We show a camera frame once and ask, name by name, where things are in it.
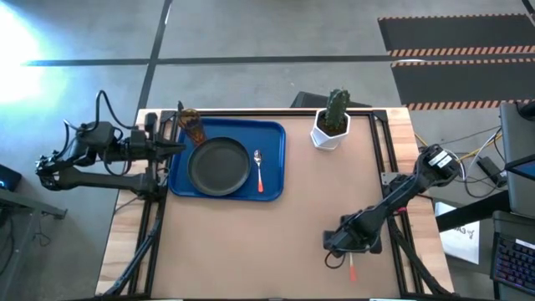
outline wooden table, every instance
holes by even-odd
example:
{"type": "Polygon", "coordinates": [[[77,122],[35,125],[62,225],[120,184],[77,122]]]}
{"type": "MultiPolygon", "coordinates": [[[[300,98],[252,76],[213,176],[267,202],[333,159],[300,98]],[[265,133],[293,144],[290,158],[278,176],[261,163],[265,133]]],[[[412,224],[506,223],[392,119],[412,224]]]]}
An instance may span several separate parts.
{"type": "MultiPolygon", "coordinates": [[[[418,156],[418,149],[415,143],[414,130],[410,123],[409,111],[405,108],[375,108],[370,110],[387,111],[390,133],[399,170],[400,172],[411,173],[414,167],[414,162],[418,156]]],[[[161,111],[162,110],[140,110],[136,124],[143,125],[146,114],[155,112],[159,115],[161,111]]],[[[384,145],[385,140],[381,134],[380,139],[381,145],[384,145]]],[[[383,157],[388,158],[386,147],[382,146],[381,150],[384,152],[383,157]]],[[[144,162],[134,162],[130,173],[142,172],[144,168],[144,162]]],[[[118,207],[134,197],[135,196],[129,191],[120,191],[116,206],[118,207]]],[[[103,293],[111,287],[114,281],[123,272],[128,262],[132,259],[135,251],[142,209],[143,202],[136,201],[129,206],[122,208],[120,213],[115,215],[111,224],[110,235],[108,237],[108,243],[104,253],[104,260],[95,293],[103,293]]],[[[416,253],[439,283],[449,291],[453,291],[453,285],[446,263],[446,256],[442,249],[431,202],[424,197],[418,196],[409,203],[408,213],[416,253]]],[[[148,257],[148,255],[145,256],[144,262],[141,265],[139,283],[145,283],[144,271],[146,270],[148,257]]],[[[411,289],[414,284],[410,281],[410,266],[406,258],[404,258],[404,266],[408,287],[411,289]]],[[[144,285],[138,285],[138,291],[141,292],[143,288],[144,285]]]]}

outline keyboard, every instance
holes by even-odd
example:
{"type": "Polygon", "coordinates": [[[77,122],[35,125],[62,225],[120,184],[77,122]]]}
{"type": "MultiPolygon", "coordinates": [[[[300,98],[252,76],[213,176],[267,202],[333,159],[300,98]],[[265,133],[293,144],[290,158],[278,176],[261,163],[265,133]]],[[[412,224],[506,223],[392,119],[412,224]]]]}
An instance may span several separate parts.
{"type": "Polygon", "coordinates": [[[497,237],[491,278],[535,295],[535,245],[512,237],[497,237]]]}

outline black mat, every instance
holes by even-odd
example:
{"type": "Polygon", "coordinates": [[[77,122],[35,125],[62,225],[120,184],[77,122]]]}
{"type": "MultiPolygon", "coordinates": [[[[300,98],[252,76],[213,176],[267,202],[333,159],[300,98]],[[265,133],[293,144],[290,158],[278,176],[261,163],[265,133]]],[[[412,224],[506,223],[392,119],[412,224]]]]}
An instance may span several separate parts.
{"type": "Polygon", "coordinates": [[[535,27],[523,14],[380,18],[392,56],[535,52],[535,27]]]}
{"type": "Polygon", "coordinates": [[[495,108],[535,99],[535,59],[392,64],[401,104],[410,110],[495,108]]]}

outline paper sheet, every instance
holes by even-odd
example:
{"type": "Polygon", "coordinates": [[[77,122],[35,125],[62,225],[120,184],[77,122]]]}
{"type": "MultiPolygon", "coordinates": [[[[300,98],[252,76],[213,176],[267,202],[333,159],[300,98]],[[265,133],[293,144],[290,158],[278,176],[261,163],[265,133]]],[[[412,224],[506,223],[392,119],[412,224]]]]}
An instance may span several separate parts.
{"type": "MultiPolygon", "coordinates": [[[[454,207],[442,202],[435,204],[435,216],[450,212],[454,207]]],[[[479,222],[473,222],[441,233],[444,253],[479,264],[479,222]]]]}

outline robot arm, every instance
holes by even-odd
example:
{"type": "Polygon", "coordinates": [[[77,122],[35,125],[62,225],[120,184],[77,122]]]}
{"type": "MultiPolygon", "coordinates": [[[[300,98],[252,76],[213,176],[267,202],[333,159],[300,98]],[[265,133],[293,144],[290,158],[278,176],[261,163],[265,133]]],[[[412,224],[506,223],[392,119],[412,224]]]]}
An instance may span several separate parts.
{"type": "Polygon", "coordinates": [[[391,185],[395,183],[396,188],[379,204],[343,216],[338,229],[325,231],[324,248],[336,258],[346,252],[380,253],[380,230],[386,218],[406,207],[417,194],[433,186],[449,184],[458,176],[459,170],[459,163],[439,145],[428,146],[418,156],[413,174],[394,179],[391,185]]]}
{"type": "Polygon", "coordinates": [[[138,196],[154,195],[159,191],[156,175],[157,164],[180,153],[186,147],[156,134],[157,116],[145,117],[145,130],[131,129],[130,137],[115,137],[116,128],[107,121],[92,122],[76,130],[73,140],[61,152],[41,156],[36,173],[41,184],[52,191],[68,190],[77,186],[127,189],[138,196]],[[92,166],[97,157],[104,162],[109,175],[79,171],[75,166],[92,166]],[[113,174],[108,164],[126,161],[147,160],[144,174],[124,176],[113,174]]]}

